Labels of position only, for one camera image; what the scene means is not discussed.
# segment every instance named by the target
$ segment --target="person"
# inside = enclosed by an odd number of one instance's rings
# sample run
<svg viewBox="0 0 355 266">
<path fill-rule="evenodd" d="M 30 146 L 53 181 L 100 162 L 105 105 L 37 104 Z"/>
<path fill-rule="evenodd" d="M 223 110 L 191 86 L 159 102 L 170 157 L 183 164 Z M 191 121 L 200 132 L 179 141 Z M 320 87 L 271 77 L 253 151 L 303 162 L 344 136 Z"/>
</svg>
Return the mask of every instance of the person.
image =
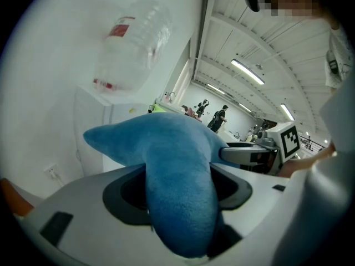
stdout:
<svg viewBox="0 0 355 266">
<path fill-rule="evenodd" d="M 308 136 L 308 140 L 306 142 L 306 146 L 305 146 L 306 149 L 311 149 L 311 137 Z"/>
<path fill-rule="evenodd" d="M 199 103 L 198 104 L 198 109 L 197 109 L 197 115 L 200 118 L 202 113 L 204 113 L 205 108 L 210 104 L 210 102 L 208 100 L 204 100 L 203 103 Z"/>
<path fill-rule="evenodd" d="M 202 120 L 197 116 L 197 113 L 195 113 L 192 108 L 188 108 L 187 109 L 187 113 L 185 113 L 185 115 L 188 115 L 189 117 L 192 117 L 196 120 L 198 120 L 199 122 L 202 122 Z"/>
<path fill-rule="evenodd" d="M 257 12 L 258 0 L 246 0 L 249 7 Z M 321 18 L 329 24 L 329 50 L 324 56 L 326 86 L 334 93 L 349 75 L 353 65 L 353 49 L 343 27 L 328 7 L 320 0 L 265 0 L 272 10 L 282 9 L 288 16 Z M 309 170 L 320 159 L 330 157 L 335 152 L 333 142 L 316 156 L 301 160 L 289 160 L 280 170 L 279 176 L 290 177 L 295 171 Z"/>
<path fill-rule="evenodd" d="M 264 121 L 260 127 L 258 127 L 257 129 L 254 129 L 254 134 L 258 135 L 258 133 L 260 131 L 265 131 L 267 129 L 268 129 L 268 123 L 266 121 Z"/>
<path fill-rule="evenodd" d="M 227 120 L 225 119 L 227 109 L 228 106 L 224 105 L 220 111 L 215 113 L 215 119 L 213 125 L 211 126 L 211 130 L 213 132 L 217 132 L 218 129 L 221 127 L 222 123 L 227 122 Z"/>
<path fill-rule="evenodd" d="M 213 115 L 212 120 L 211 120 L 210 123 L 208 123 L 208 125 L 207 125 L 208 128 L 211 128 L 211 127 L 212 127 L 213 123 L 214 123 L 215 120 L 216 120 L 216 116 L 217 116 L 218 112 L 219 112 L 219 111 L 216 111 L 215 114 Z"/>
<path fill-rule="evenodd" d="M 254 126 L 254 128 L 253 128 L 253 127 L 250 127 L 250 129 L 249 129 L 249 131 L 248 131 L 248 134 L 247 134 L 248 137 L 253 134 L 253 131 L 254 131 L 253 129 L 255 129 L 255 126 Z"/>
</svg>

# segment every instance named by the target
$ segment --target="white robot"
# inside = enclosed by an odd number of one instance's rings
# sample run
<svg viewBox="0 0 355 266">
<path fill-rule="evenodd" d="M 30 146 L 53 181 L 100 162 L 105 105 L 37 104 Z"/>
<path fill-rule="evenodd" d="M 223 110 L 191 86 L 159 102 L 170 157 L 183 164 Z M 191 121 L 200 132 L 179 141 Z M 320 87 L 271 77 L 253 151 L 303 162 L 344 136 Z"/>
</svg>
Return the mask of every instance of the white robot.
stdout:
<svg viewBox="0 0 355 266">
<path fill-rule="evenodd" d="M 266 175 L 211 164 L 230 231 L 206 257 L 178 257 L 154 233 L 145 206 L 144 166 L 69 183 L 19 223 L 48 258 L 62 265 L 300 264 L 351 207 L 354 91 L 355 78 L 348 78 L 321 110 L 338 155 L 316 163 L 311 171 L 295 172 L 290 179 L 270 175 L 300 148 L 293 123 L 261 132 L 255 143 L 234 143 L 220 151 L 226 161 L 269 170 L 263 170 Z M 339 122 L 344 124 L 341 130 Z"/>
</svg>

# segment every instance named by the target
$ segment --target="black t-shirt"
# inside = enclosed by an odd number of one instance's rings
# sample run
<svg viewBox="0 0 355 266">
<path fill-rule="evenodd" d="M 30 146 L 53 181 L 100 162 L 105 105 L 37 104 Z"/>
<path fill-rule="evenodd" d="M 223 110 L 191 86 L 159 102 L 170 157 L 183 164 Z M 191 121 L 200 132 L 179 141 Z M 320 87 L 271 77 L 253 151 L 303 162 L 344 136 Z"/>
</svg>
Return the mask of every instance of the black t-shirt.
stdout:
<svg viewBox="0 0 355 266">
<path fill-rule="evenodd" d="M 217 114 L 217 116 L 216 116 L 218 119 L 215 121 L 215 125 L 219 125 L 219 126 L 222 125 L 223 120 L 221 119 L 221 116 L 222 116 L 223 118 L 226 117 L 226 112 L 225 112 L 224 110 L 221 110 L 220 112 L 218 112 L 218 114 Z"/>
<path fill-rule="evenodd" d="M 199 108 L 197 109 L 197 112 L 203 113 L 205 110 L 205 106 L 202 103 L 199 103 Z"/>
</svg>

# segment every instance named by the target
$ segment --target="black slot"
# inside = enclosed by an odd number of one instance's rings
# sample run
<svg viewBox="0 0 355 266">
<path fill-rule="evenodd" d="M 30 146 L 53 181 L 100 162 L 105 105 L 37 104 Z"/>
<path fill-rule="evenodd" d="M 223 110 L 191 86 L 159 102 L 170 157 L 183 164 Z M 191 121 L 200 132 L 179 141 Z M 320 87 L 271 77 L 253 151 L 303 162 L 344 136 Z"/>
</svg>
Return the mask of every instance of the black slot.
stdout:
<svg viewBox="0 0 355 266">
<path fill-rule="evenodd" d="M 249 142 L 233 142 L 233 143 L 227 143 L 228 146 L 230 147 L 252 147 L 253 143 Z"/>
<path fill-rule="evenodd" d="M 237 176 L 211 167 L 211 177 L 222 210 L 239 208 L 251 196 L 250 184 Z M 103 201 L 106 209 L 120 221 L 136 226 L 150 225 L 145 197 L 145 168 L 107 185 Z"/>
<path fill-rule="evenodd" d="M 73 218 L 72 214 L 56 212 L 42 228 L 40 234 L 53 246 L 57 246 Z"/>
<path fill-rule="evenodd" d="M 285 190 L 286 186 L 277 184 L 277 185 L 273 186 L 272 188 L 282 192 Z"/>
<path fill-rule="evenodd" d="M 231 226 L 224 225 L 217 231 L 217 235 L 211 245 L 207 249 L 207 256 L 209 258 L 216 257 L 224 251 L 231 248 L 234 244 L 242 239 Z"/>
</svg>

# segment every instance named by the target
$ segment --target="ceiling beam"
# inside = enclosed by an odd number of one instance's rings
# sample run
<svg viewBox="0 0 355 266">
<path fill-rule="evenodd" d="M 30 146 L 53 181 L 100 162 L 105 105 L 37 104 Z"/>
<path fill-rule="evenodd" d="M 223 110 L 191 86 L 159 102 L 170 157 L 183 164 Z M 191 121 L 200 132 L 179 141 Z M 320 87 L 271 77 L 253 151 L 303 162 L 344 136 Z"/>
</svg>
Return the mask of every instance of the ceiling beam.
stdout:
<svg viewBox="0 0 355 266">
<path fill-rule="evenodd" d="M 198 78 L 200 78 L 200 79 L 202 79 L 202 80 L 205 80 L 207 83 L 209 83 L 209 84 L 211 84 L 211 85 L 213 85 L 213 86 L 215 86 L 215 87 L 217 87 L 217 88 L 220 88 L 221 90 L 223 90 L 223 91 L 225 91 L 226 93 L 229 93 L 229 94 L 231 94 L 232 96 L 233 96 L 233 98 L 236 100 L 236 101 L 238 101 L 239 103 L 242 103 L 242 104 L 245 104 L 245 99 L 243 99 L 243 100 L 241 100 L 240 99 L 240 97 L 238 96 L 238 93 L 235 93 L 235 92 L 233 92 L 233 91 L 230 91 L 228 88 L 226 88 L 226 86 L 224 85 L 224 84 L 214 84 L 214 79 L 212 79 L 211 77 L 209 77 L 209 76 L 207 76 L 207 75 L 205 75 L 205 74 L 203 74 L 203 75 L 201 75 L 201 74 L 196 74 L 196 76 L 198 77 Z M 262 112 L 261 110 L 260 110 L 260 108 L 258 108 L 255 104 L 253 104 L 253 103 L 251 103 L 250 101 L 248 101 L 248 105 L 246 105 L 245 104 L 245 106 L 247 107 L 247 108 L 249 108 L 250 110 L 252 110 L 253 112 L 254 111 L 257 111 L 257 112 Z"/>
<path fill-rule="evenodd" d="M 196 63 L 195 74 L 197 73 L 197 70 L 199 69 L 200 60 L 202 57 L 202 53 L 204 51 L 204 46 L 206 43 L 207 33 L 209 31 L 209 24 L 211 21 L 211 15 L 212 15 L 214 4 L 215 4 L 215 0 L 208 0 L 208 2 L 207 2 L 205 22 L 204 22 L 204 27 L 202 29 L 201 43 L 200 43 L 199 55 L 198 55 L 197 63 Z"/>
<path fill-rule="evenodd" d="M 264 51 L 267 55 L 269 56 L 274 56 L 275 63 L 280 67 L 280 69 L 285 73 L 285 75 L 288 77 L 288 79 L 291 81 L 291 83 L 294 85 L 296 91 L 298 92 L 299 96 L 303 100 L 303 103 L 305 105 L 305 110 L 307 113 L 307 117 L 309 118 L 311 124 L 312 124 L 312 129 L 314 133 L 316 133 L 316 122 L 315 118 L 313 116 L 313 112 L 310 106 L 310 103 L 307 100 L 307 96 L 305 92 L 302 90 L 301 84 L 298 82 L 296 79 L 296 76 L 294 73 L 291 71 L 291 69 L 287 66 L 285 61 L 277 55 L 277 52 L 270 46 L 268 45 L 263 39 L 261 39 L 258 35 L 253 33 L 251 30 L 243 26 L 242 24 L 233 21 L 232 19 L 225 17 L 221 14 L 218 13 L 213 13 L 211 15 L 211 20 L 222 24 L 226 27 L 229 27 L 233 30 L 238 30 L 240 33 L 244 34 L 245 36 L 249 37 L 262 51 Z"/>
<path fill-rule="evenodd" d="M 254 118 L 254 119 L 256 119 L 256 117 L 259 117 L 259 116 L 257 116 L 257 115 L 252 115 L 251 113 L 249 113 L 249 112 L 246 111 L 245 109 L 242 109 L 242 108 L 241 108 L 240 106 L 238 106 L 237 104 L 232 103 L 232 102 L 231 102 L 229 99 L 227 99 L 226 97 L 224 97 L 224 96 L 218 94 L 217 92 L 214 92 L 212 89 L 210 90 L 210 89 L 208 89 L 207 87 L 202 86 L 202 85 L 196 83 L 196 81 L 191 81 L 191 84 L 194 85 L 194 86 L 198 86 L 198 87 L 200 87 L 200 88 L 202 88 L 202 89 L 208 91 L 210 94 L 213 94 L 213 95 L 215 95 L 215 96 L 218 96 L 219 98 L 222 98 L 223 100 L 227 101 L 230 105 L 233 105 L 235 108 L 239 109 L 240 111 L 244 112 L 246 115 L 248 115 L 248 116 L 250 116 L 250 117 L 252 117 L 252 118 Z"/>
<path fill-rule="evenodd" d="M 221 70 L 222 72 L 228 74 L 230 77 L 235 76 L 235 73 L 232 70 L 222 66 L 221 64 L 219 64 L 219 63 L 217 63 L 205 56 L 201 57 L 201 61 Z M 283 121 L 283 119 L 279 117 L 280 111 L 278 110 L 278 108 L 275 107 L 274 104 L 272 104 L 272 102 L 269 99 L 267 99 L 263 93 L 258 91 L 254 86 L 252 86 L 248 81 L 246 81 L 243 78 L 234 78 L 234 79 L 236 81 L 238 81 L 239 83 L 241 83 L 242 85 L 244 85 L 245 87 L 247 87 L 248 89 L 250 89 L 254 94 L 256 94 L 260 99 L 262 99 L 275 112 L 276 117 L 278 117 L 280 120 Z"/>
</svg>

